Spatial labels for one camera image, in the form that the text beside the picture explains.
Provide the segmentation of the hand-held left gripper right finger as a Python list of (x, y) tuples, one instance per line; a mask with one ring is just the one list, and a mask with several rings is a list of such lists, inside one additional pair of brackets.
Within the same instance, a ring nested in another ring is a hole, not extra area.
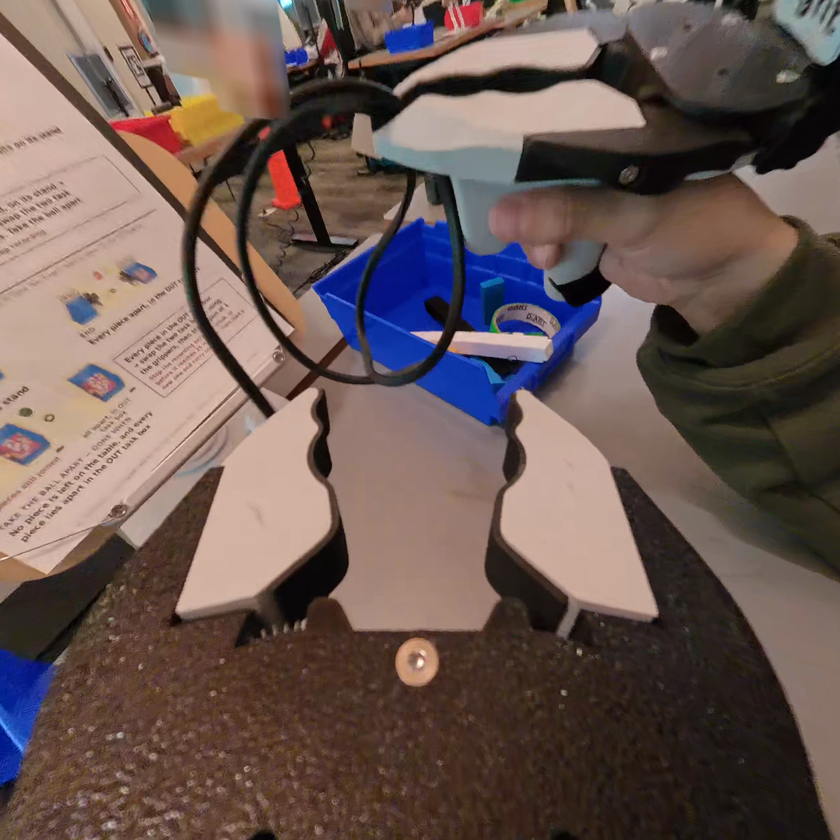
[(511, 397), (504, 482), (486, 577), (518, 599), (530, 626), (569, 637), (583, 613), (638, 623), (658, 605), (612, 469), (576, 427), (530, 392)]

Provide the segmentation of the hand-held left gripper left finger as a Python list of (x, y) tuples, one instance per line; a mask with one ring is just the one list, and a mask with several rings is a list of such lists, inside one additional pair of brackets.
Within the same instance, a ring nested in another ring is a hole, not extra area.
[(227, 457), (175, 606), (184, 622), (253, 613), (294, 627), (349, 569), (329, 477), (327, 396), (307, 389)]

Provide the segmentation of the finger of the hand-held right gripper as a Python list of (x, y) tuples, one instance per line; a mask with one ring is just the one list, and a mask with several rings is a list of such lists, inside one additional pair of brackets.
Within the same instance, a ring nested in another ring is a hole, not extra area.
[(563, 81), (540, 91), (423, 94), (384, 128), (364, 115), (356, 151), (416, 172), (494, 184), (548, 183), (558, 175), (517, 176), (527, 138), (539, 133), (641, 130), (640, 104), (597, 80)]
[(401, 81), (395, 95), (467, 97), (483, 91), (525, 93), (583, 77), (601, 46), (588, 29), (487, 38), (450, 51)]

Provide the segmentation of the blue plastic bin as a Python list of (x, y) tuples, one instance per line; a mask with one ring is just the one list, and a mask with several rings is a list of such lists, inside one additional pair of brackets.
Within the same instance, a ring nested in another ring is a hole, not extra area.
[(1, 650), (1, 785), (18, 777), (55, 670)]
[[(537, 391), (553, 378), (599, 318), (602, 301), (597, 298), (573, 308), (549, 299), (543, 291), (542, 274), (529, 264), (518, 245), (510, 245), (496, 255), (468, 252), (465, 266), (462, 316), (473, 328), (488, 330), (482, 316), (480, 285), (498, 277), (504, 280), (505, 303), (539, 306), (560, 323), (560, 331), (553, 337), (553, 356), (544, 363), (521, 364), (517, 372), (500, 378), (478, 360), (447, 353), (419, 380), (424, 390), (479, 422), (502, 424), (511, 394), (521, 389)], [(365, 327), (377, 366), (402, 369), (430, 354), (432, 345), (413, 336), (413, 332), (441, 330), (425, 309), (425, 301), (440, 297), (450, 302), (452, 269), (446, 223), (429, 225), (417, 219), (394, 237), (365, 299)]]
[(432, 21), (407, 25), (385, 33), (385, 48), (391, 55), (425, 49), (434, 44), (435, 26)]

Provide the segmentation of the green tape roll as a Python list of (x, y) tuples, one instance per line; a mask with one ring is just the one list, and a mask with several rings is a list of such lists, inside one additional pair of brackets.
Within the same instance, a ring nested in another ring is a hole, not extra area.
[(491, 333), (511, 333), (505, 325), (521, 324), (525, 330), (536, 330), (548, 339), (553, 339), (561, 330), (560, 321), (547, 309), (527, 302), (513, 302), (500, 306), (490, 320)]

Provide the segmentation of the white tile strip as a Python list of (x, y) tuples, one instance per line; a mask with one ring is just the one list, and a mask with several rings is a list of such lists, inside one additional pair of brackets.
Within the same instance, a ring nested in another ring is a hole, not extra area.
[(456, 331), (448, 351), (482, 359), (541, 364), (551, 358), (554, 347), (552, 340), (542, 334)]

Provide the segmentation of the person's right forearm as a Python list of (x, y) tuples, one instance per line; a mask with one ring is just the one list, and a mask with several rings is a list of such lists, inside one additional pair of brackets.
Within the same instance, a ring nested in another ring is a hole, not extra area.
[(837, 570), (838, 233), (783, 220), (797, 246), (761, 293), (704, 335), (657, 306), (637, 367), (720, 480)]

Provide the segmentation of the person's right hand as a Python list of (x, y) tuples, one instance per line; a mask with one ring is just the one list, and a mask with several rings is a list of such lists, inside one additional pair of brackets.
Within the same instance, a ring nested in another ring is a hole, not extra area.
[(573, 243), (604, 245), (604, 278), (632, 298), (673, 309), (697, 335), (753, 301), (791, 257), (799, 233), (735, 175), (663, 196), (580, 186), (505, 196), (489, 229), (551, 269)]

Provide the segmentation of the wooden top desk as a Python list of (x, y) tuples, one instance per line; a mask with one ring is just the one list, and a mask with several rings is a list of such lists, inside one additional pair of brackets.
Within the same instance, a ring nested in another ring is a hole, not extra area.
[[(191, 172), (195, 172), (193, 169), (195, 166), (205, 165), (210, 158), (220, 153), (229, 145), (239, 132), (240, 129), (233, 129), (213, 136), (204, 143), (187, 146), (177, 152), (175, 157), (181, 163), (184, 163)], [(283, 149), (283, 153), (286, 156), (291, 177), (298, 190), (302, 208), (307, 215), (311, 227), (309, 234), (293, 234), (291, 243), (304, 249), (333, 253), (358, 247), (360, 240), (357, 238), (332, 235), (329, 233), (322, 217), (318, 200), (310, 184), (309, 172), (301, 160), (298, 149), (291, 146)]]
[(547, 1), (496, 2), (490, 9), (489, 17), (478, 26), (453, 30), (448, 34), (441, 30), (434, 36), (432, 45), (402, 53), (392, 54), (385, 48), (379, 49), (365, 56), (350, 59), (346, 68), (362, 71), (374, 67), (434, 60), (479, 39), (496, 33), (512, 32), (528, 21), (542, 16), (548, 4)]

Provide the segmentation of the orange cone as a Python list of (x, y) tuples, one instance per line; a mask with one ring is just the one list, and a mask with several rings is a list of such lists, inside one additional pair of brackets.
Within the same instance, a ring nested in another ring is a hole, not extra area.
[(267, 171), (274, 191), (272, 206), (283, 211), (299, 207), (301, 197), (296, 180), (282, 151), (269, 158)]

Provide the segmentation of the black tablet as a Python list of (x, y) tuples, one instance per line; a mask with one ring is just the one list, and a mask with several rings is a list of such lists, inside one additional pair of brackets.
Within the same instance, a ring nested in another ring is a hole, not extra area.
[(117, 534), (67, 571), (41, 581), (2, 584), (1, 649), (21, 658), (55, 662), (91, 605), (134, 553), (134, 546)]

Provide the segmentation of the yellow plastic bin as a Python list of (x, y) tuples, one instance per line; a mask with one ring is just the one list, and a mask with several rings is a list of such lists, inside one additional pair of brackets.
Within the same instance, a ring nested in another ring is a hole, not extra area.
[(184, 145), (192, 147), (236, 131), (245, 123), (240, 114), (220, 107), (212, 92), (184, 98), (168, 111), (168, 119)]

